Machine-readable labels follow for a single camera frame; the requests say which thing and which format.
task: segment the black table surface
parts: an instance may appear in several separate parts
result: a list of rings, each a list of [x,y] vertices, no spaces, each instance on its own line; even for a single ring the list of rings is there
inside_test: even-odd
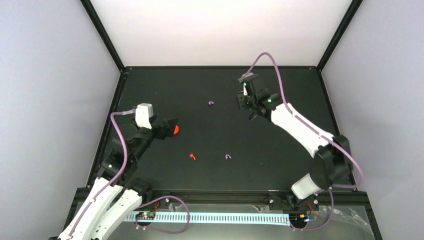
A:
[[[238,78],[247,69],[132,67],[117,110],[150,103],[156,122],[179,118],[179,133],[154,140],[133,177],[158,190],[269,191],[287,190],[305,175],[312,162],[306,149],[283,129],[261,117],[249,121],[251,112],[239,109],[236,94],[243,87]],[[317,70],[281,67],[279,71],[287,101],[318,127],[336,134]],[[264,78],[271,93],[279,92],[272,67],[253,72]],[[130,116],[116,120],[133,122]]]

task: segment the transparent plastic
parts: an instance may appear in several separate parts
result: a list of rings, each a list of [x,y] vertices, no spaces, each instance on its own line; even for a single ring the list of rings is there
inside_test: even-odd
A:
[[[254,205],[207,205],[188,204],[191,212],[202,213],[282,213],[271,211],[268,206]],[[330,213],[330,206],[321,206],[319,211],[310,214],[316,220],[308,222],[305,229],[323,224]],[[170,204],[168,211],[184,212],[179,204]],[[183,223],[152,223],[151,227],[168,231],[181,229]],[[317,231],[293,231],[289,226],[250,225],[250,224],[202,224],[193,223],[186,232],[169,235],[151,230],[136,229],[131,222],[123,222],[110,236],[109,240],[373,240],[373,232],[363,206],[335,206],[331,222]]]

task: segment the purple cable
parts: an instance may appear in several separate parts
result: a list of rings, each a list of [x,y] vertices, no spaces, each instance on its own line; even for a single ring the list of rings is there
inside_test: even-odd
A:
[[[330,199],[331,199],[331,213],[330,216],[328,217],[327,221],[322,224],[321,226],[317,226],[314,228],[309,228],[309,229],[303,229],[303,228],[296,228],[295,226],[293,226],[293,224],[290,222],[290,227],[293,230],[297,230],[297,231],[301,231],[301,232],[305,232],[305,231],[315,231],[315,230],[319,230],[322,229],[323,227],[327,226],[327,224],[329,224],[331,218],[333,217],[333,213],[334,213],[334,196],[333,193],[331,192],[330,189],[328,189],[328,192],[330,193]]]
[[[119,171],[117,172],[117,174],[106,184],[104,185],[93,197],[93,200],[96,200],[96,198],[108,187],[110,186],[116,179],[118,179],[122,172],[125,169],[125,166],[127,165],[127,158],[128,158],[128,153],[127,153],[127,145],[125,144],[125,139],[124,136],[122,135],[121,130],[118,127],[117,121],[115,120],[115,115],[128,115],[128,114],[133,114],[135,113],[135,110],[128,110],[128,111],[121,111],[121,112],[112,112],[110,114],[110,120],[112,122],[113,127],[116,130],[116,133],[119,136],[120,142],[122,144],[122,149],[123,149],[123,163],[122,166],[120,167]],[[89,209],[89,207],[91,206],[92,202],[89,202],[87,204],[87,206],[85,206],[85,208],[82,210],[81,214],[78,216],[78,218],[75,221],[75,224],[73,225],[72,229],[69,232],[69,236],[72,237],[72,234],[75,232],[75,229],[77,228],[78,224],[80,223],[81,219],[83,218],[84,214],[87,212],[87,210]]]
[[[272,64],[274,65],[274,69],[275,72],[277,74],[277,78],[278,78],[278,84],[279,84],[279,90],[281,92],[281,98],[282,101],[284,103],[285,108],[288,110],[288,112],[290,114],[293,114],[293,111],[289,108],[289,106],[287,105],[287,100],[284,97],[284,91],[283,91],[283,81],[281,79],[280,76],[280,71],[278,69],[277,63],[274,60],[274,58],[271,56],[271,54],[269,54],[268,52],[262,52],[261,54],[259,54],[259,56],[256,58],[256,60],[253,62],[253,64],[250,66],[250,68],[247,70],[246,73],[244,73],[243,75],[241,75],[241,79],[244,79],[246,77],[246,75],[248,73],[250,73],[253,69],[253,67],[256,65],[256,63],[258,62],[258,60],[263,56],[263,55],[267,55],[270,59]],[[301,119],[299,116],[295,116],[295,118],[297,120],[299,120],[302,124],[304,124],[307,128],[309,128],[312,132],[314,132],[315,134],[317,134],[320,138],[326,140],[329,144],[333,145],[336,149],[338,149],[340,152],[342,152],[351,162],[352,164],[356,167],[356,169],[359,172],[359,180],[358,183],[356,185],[344,185],[344,184],[334,184],[333,187],[338,187],[338,188],[346,188],[346,189],[355,189],[357,188],[359,185],[362,184],[362,182],[364,181],[364,172],[362,172],[362,169],[359,167],[359,164],[354,160],[354,158],[347,152],[345,151],[340,145],[338,145],[337,143],[335,143],[334,141],[332,141],[331,139],[328,139],[327,137],[320,135],[320,133],[318,132],[318,130],[316,130],[314,127],[312,127],[311,125],[309,125],[307,122],[305,122],[303,119]]]
[[[167,230],[162,230],[162,229],[151,227],[151,226],[140,226],[138,221],[142,217],[138,217],[138,218],[135,219],[135,225],[137,226],[137,228],[143,227],[143,230],[146,230],[146,229],[147,230],[153,230],[153,231],[157,231],[157,232],[164,233],[164,234],[180,234],[180,233],[184,232],[185,230],[187,230],[187,228],[189,227],[189,223],[190,223],[190,211],[189,211],[189,208],[187,207],[187,205],[183,202],[183,200],[181,200],[180,198],[178,198],[176,196],[170,196],[170,195],[161,196],[159,198],[156,198],[155,200],[149,201],[148,203],[145,203],[145,204],[137,207],[136,209],[144,208],[144,207],[149,206],[152,203],[156,203],[157,201],[160,201],[162,199],[175,199],[185,207],[185,210],[187,211],[187,223],[185,224],[185,226],[179,231],[167,231]]]

